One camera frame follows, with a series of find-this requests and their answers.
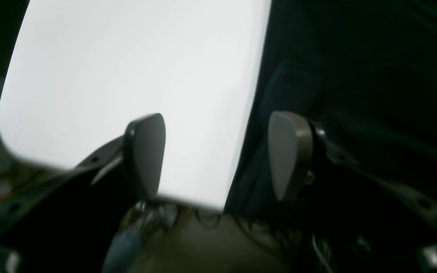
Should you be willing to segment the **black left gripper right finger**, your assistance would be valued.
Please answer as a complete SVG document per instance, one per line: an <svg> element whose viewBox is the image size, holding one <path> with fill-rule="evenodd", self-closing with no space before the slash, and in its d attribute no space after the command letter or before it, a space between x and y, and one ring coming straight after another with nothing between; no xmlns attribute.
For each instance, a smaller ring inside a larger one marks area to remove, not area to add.
<svg viewBox="0 0 437 273"><path fill-rule="evenodd" d="M267 143L275 197L303 205L304 241L327 272L437 273L437 199L361 169L296 113L270 115Z"/></svg>

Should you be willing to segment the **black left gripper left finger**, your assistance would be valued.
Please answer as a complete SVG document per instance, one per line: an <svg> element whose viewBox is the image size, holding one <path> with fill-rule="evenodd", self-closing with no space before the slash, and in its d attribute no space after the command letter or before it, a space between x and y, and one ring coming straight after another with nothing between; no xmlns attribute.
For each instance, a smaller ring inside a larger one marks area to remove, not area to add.
<svg viewBox="0 0 437 273"><path fill-rule="evenodd" d="M165 139L163 116L143 116L108 158L2 204L0 273L100 273L127 211L157 196Z"/></svg>

